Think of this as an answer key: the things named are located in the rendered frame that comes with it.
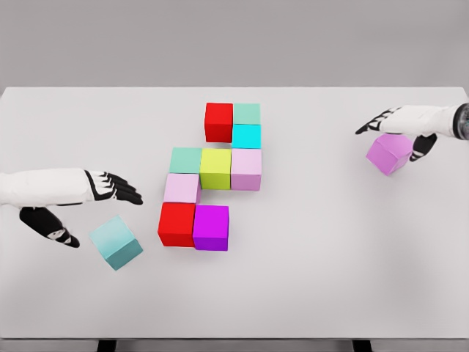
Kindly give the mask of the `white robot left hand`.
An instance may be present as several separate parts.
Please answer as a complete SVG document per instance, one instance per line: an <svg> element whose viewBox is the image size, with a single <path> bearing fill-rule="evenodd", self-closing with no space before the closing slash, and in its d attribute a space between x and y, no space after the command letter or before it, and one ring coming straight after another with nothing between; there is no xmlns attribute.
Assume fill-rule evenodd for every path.
<svg viewBox="0 0 469 352"><path fill-rule="evenodd" d="M78 248L79 240L48 208L108 199L143 204L142 195L120 176L80 168L21 172L13 183L10 203L19 208L19 219L39 235Z"/></svg>

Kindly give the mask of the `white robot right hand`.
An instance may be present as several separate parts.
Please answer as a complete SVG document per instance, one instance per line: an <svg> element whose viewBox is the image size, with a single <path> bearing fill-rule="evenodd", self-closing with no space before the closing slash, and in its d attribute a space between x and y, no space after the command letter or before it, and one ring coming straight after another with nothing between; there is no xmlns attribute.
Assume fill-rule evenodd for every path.
<svg viewBox="0 0 469 352"><path fill-rule="evenodd" d="M400 106L387 109L362 125L355 135L378 131L392 135L415 137L409 160L415 162L426 156L437 141L435 125L438 108L431 106Z"/></svg>

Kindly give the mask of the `violet cube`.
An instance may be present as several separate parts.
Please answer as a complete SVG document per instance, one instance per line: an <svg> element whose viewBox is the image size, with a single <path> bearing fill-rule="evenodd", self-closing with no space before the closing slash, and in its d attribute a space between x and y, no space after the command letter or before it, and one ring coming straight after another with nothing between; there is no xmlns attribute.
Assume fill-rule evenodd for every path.
<svg viewBox="0 0 469 352"><path fill-rule="evenodd" d="M370 147L366 158L384 175L402 168L410 159L413 141L404 135L382 134Z"/></svg>

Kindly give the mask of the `teal cube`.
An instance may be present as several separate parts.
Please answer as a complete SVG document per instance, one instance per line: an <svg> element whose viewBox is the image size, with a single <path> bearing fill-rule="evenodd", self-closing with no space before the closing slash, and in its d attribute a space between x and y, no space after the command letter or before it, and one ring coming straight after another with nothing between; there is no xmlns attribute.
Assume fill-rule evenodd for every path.
<svg viewBox="0 0 469 352"><path fill-rule="evenodd" d="M115 271L143 252L139 241L120 216L113 217L91 231L89 238Z"/></svg>

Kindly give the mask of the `light pink cube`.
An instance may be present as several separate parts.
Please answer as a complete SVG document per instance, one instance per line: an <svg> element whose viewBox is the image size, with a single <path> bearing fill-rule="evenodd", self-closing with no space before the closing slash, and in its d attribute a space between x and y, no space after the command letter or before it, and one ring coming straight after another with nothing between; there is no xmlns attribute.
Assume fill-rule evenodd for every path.
<svg viewBox="0 0 469 352"><path fill-rule="evenodd" d="M262 150L232 149L231 190L259 191L262 180Z"/></svg>
<svg viewBox="0 0 469 352"><path fill-rule="evenodd" d="M163 201L196 204L200 202L201 190L198 174L169 173Z"/></svg>

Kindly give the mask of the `red cube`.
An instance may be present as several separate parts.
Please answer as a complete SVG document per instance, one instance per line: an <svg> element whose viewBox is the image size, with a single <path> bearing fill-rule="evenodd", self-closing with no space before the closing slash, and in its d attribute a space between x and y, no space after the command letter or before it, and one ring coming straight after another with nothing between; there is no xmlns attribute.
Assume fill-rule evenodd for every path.
<svg viewBox="0 0 469 352"><path fill-rule="evenodd" d="M158 236L164 246L192 247L195 203L164 202L158 224Z"/></svg>
<svg viewBox="0 0 469 352"><path fill-rule="evenodd" d="M233 104L207 103L204 114L206 142L232 142Z"/></svg>

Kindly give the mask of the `mint green cube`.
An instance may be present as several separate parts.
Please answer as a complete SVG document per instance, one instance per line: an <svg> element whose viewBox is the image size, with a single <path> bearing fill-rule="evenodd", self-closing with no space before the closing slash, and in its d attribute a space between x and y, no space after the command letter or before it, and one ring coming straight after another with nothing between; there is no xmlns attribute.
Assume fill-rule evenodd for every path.
<svg viewBox="0 0 469 352"><path fill-rule="evenodd" d="M171 152L170 173L199 174L202 148L174 147Z"/></svg>
<svg viewBox="0 0 469 352"><path fill-rule="evenodd" d="M259 103L235 103L233 105L235 125L260 125L261 109Z"/></svg>

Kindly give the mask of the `magenta cube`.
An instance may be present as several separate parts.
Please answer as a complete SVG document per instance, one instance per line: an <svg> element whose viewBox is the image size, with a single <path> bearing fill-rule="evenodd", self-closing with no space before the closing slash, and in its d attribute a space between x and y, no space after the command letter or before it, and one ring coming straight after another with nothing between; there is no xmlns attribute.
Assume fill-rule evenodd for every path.
<svg viewBox="0 0 469 352"><path fill-rule="evenodd" d="M197 250L227 251L229 207L225 205L196 205L193 242Z"/></svg>

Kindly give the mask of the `yellow-green cube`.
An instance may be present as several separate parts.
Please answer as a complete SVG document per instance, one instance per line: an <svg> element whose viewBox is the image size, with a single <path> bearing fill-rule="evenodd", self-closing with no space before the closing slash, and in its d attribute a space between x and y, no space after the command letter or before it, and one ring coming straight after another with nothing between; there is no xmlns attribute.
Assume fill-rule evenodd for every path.
<svg viewBox="0 0 469 352"><path fill-rule="evenodd" d="M203 148L200 179L203 189L229 190L231 188L231 149Z"/></svg>

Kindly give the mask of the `cyan cube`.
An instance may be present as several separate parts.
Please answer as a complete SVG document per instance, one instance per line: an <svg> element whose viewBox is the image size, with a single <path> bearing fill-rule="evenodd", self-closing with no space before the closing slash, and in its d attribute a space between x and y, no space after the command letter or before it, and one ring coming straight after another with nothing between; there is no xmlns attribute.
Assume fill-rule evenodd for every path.
<svg viewBox="0 0 469 352"><path fill-rule="evenodd" d="M232 148L260 149L262 147L261 125L235 124L232 129Z"/></svg>

